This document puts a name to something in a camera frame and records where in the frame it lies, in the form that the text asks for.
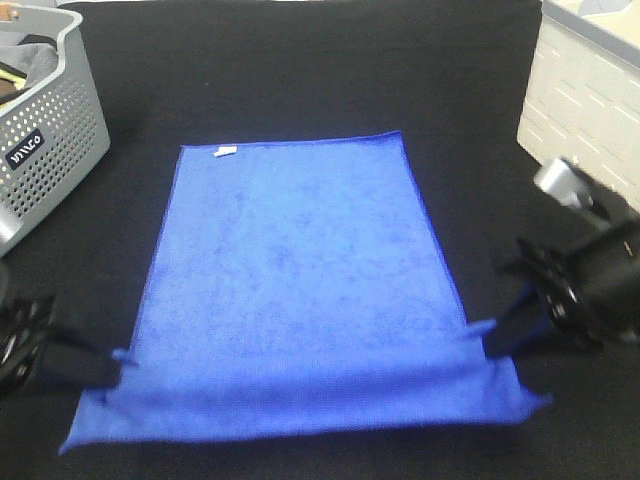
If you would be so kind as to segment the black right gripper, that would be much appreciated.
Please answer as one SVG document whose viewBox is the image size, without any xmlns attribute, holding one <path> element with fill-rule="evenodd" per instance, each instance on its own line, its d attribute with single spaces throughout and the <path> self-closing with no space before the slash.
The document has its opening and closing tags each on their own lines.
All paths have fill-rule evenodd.
<svg viewBox="0 0 640 480">
<path fill-rule="evenodd" d="M 528 352 L 553 325 L 595 345 L 639 344 L 639 222 L 626 220 L 561 251 L 519 239 L 530 278 L 487 333 L 487 357 Z M 538 310 L 538 294 L 543 309 Z"/>
</svg>

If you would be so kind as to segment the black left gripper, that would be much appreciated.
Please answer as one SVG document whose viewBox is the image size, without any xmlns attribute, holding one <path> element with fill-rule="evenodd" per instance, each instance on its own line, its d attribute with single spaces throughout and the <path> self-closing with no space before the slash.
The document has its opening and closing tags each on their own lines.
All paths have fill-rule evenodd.
<svg viewBox="0 0 640 480">
<path fill-rule="evenodd" d="M 121 364 L 75 331 L 49 332 L 55 297 L 16 298 L 1 307 L 1 394 L 14 395 L 27 383 L 40 348 L 48 386 L 111 389 L 121 380 Z"/>
</svg>

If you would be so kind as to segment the right robot arm silver black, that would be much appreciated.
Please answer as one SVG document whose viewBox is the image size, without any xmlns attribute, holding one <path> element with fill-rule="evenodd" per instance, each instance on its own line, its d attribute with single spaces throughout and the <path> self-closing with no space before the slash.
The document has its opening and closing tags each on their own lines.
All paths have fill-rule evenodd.
<svg viewBox="0 0 640 480">
<path fill-rule="evenodd" d="M 483 337 L 487 357 L 594 352 L 607 342 L 639 344 L 639 214 L 612 188 L 565 157 L 533 182 L 595 233 L 562 251 L 518 238 L 496 269 L 523 280 L 520 297 Z"/>
</svg>

